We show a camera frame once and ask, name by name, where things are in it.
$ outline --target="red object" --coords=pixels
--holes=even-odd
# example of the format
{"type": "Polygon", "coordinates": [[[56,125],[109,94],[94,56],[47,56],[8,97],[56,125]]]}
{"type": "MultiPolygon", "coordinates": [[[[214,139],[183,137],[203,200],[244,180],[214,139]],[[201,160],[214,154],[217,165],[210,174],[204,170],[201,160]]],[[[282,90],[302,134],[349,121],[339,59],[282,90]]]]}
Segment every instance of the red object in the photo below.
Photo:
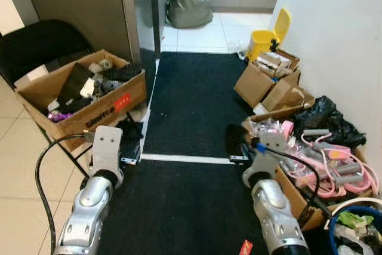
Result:
{"type": "Polygon", "coordinates": [[[118,113],[121,109],[130,103],[130,93],[124,94],[122,97],[114,102],[115,111],[118,113]]]}
{"type": "Polygon", "coordinates": [[[253,244],[247,239],[244,240],[243,246],[241,247],[239,255],[250,255],[252,251],[253,244]]]}

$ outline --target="yellow trash can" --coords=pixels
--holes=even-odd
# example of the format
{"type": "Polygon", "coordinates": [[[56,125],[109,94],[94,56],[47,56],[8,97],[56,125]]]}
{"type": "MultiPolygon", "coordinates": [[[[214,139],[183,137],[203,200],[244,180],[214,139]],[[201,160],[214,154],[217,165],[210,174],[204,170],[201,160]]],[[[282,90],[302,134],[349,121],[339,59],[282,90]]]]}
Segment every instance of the yellow trash can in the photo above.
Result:
{"type": "Polygon", "coordinates": [[[277,43],[281,44],[285,35],[288,32],[289,25],[291,23],[291,16],[287,10],[281,8],[279,17],[275,24],[273,31],[258,30],[253,31],[251,34],[251,40],[248,46],[248,52],[246,56],[249,62],[252,63],[260,55],[261,52],[270,51],[272,45],[272,39],[275,39],[277,43]]]}

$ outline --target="refrigerator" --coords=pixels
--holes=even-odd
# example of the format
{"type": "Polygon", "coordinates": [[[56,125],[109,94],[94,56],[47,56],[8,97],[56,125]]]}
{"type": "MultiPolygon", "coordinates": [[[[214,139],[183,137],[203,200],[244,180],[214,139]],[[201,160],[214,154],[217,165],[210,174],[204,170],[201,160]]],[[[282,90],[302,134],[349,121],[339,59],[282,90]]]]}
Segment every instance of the refrigerator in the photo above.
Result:
{"type": "Polygon", "coordinates": [[[146,71],[147,101],[155,77],[152,0],[32,0],[40,20],[72,24],[95,50],[105,49],[146,71]]]}

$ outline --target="blue connector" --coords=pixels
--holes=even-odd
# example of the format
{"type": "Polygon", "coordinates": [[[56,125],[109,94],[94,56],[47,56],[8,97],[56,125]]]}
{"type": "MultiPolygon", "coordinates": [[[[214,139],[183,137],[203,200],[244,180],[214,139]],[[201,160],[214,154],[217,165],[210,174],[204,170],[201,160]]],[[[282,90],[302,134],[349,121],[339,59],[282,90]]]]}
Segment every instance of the blue connector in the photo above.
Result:
{"type": "Polygon", "coordinates": [[[265,153],[267,150],[267,147],[266,145],[263,145],[262,143],[258,143],[256,146],[256,149],[261,153],[265,153]]]}

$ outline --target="white wall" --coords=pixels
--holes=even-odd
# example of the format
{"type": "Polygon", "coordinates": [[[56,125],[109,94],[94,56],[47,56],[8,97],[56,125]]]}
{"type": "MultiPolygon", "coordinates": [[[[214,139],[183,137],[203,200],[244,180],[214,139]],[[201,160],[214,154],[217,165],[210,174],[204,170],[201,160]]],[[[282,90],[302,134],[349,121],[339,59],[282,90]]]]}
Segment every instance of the white wall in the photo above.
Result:
{"type": "Polygon", "coordinates": [[[0,32],[5,35],[24,27],[12,0],[0,0],[0,32]]]}
{"type": "Polygon", "coordinates": [[[366,133],[362,148],[382,179],[381,0],[278,0],[292,16],[282,48],[301,58],[301,86],[327,95],[366,133]]]}

